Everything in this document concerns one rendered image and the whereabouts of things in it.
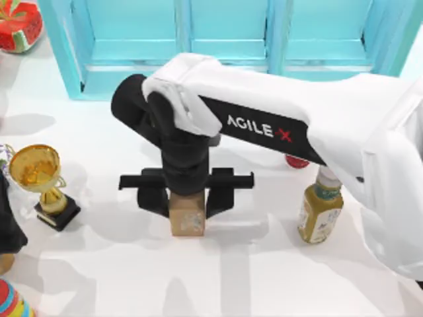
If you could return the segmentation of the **stack of coloured rings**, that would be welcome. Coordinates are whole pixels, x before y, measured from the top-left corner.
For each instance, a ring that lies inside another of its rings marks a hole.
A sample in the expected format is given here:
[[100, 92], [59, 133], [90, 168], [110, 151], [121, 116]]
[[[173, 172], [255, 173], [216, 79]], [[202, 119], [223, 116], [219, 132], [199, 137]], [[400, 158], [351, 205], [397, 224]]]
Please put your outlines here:
[[36, 317], [35, 310], [4, 279], [0, 279], [0, 317]]

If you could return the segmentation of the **gold trophy with black base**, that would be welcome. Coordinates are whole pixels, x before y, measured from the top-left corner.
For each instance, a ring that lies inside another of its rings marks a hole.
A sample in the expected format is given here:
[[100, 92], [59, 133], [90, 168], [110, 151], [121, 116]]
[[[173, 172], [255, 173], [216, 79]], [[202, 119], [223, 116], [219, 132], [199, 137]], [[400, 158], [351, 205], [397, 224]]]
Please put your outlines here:
[[36, 216], [60, 232], [80, 212], [76, 201], [62, 192], [67, 186], [61, 176], [58, 152], [49, 145], [34, 144], [18, 151], [5, 145], [11, 154], [9, 175], [23, 190], [39, 195]]

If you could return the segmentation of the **yellow green bottle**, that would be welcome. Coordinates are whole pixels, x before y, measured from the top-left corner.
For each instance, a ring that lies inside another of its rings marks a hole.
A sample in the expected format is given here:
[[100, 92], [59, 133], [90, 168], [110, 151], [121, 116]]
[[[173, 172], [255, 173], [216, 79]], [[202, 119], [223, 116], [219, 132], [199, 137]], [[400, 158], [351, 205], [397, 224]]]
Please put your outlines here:
[[320, 244], [331, 234], [344, 206], [342, 183], [326, 166], [320, 166], [316, 180], [303, 195], [297, 225], [301, 239]]

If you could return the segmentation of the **light blue rack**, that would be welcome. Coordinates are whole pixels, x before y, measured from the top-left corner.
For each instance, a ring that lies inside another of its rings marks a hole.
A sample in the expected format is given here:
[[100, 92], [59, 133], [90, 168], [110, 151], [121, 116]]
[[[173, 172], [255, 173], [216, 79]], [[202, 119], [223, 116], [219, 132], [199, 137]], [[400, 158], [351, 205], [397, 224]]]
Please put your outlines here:
[[310, 81], [397, 76], [423, 0], [37, 0], [68, 96], [109, 100], [178, 53]]

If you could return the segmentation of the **brown cardboard box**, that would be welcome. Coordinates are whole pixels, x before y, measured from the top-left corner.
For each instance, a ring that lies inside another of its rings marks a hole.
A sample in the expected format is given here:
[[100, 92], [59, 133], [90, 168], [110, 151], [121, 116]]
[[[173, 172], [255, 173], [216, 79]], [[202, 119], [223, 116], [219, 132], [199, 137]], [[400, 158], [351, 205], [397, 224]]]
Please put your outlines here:
[[169, 197], [169, 221], [173, 236], [203, 236], [206, 221], [205, 191]]

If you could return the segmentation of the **red round cap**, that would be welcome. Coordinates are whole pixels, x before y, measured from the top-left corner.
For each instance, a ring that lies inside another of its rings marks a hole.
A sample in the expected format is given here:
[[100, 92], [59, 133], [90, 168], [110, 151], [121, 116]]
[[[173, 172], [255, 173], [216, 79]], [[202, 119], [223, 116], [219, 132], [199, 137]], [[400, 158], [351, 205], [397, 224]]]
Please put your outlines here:
[[309, 166], [310, 162], [302, 158], [293, 157], [291, 155], [285, 156], [286, 162], [289, 166], [296, 169], [303, 169]]

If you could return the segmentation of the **brown wooden object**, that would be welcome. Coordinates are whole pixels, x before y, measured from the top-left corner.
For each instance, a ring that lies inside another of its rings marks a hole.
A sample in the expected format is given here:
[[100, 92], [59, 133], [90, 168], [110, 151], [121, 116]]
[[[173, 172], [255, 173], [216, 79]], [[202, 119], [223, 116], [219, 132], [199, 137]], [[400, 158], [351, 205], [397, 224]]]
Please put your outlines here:
[[0, 254], [0, 275], [6, 274], [15, 262], [14, 254]]

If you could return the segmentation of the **red and green pot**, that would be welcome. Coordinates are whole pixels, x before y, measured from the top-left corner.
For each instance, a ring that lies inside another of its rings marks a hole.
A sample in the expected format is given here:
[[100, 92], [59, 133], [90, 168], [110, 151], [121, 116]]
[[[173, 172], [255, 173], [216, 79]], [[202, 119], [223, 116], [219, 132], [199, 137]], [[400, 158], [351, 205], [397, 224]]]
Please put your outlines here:
[[0, 0], [0, 50], [27, 52], [39, 39], [42, 29], [42, 15], [36, 3]]

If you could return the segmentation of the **purple and white plant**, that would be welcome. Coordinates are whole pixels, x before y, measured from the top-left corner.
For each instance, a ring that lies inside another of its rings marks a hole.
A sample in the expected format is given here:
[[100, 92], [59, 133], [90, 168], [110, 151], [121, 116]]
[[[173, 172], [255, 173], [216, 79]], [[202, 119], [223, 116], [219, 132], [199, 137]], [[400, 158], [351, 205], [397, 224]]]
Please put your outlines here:
[[9, 144], [0, 144], [0, 170], [9, 175], [9, 165], [15, 155], [15, 150]]

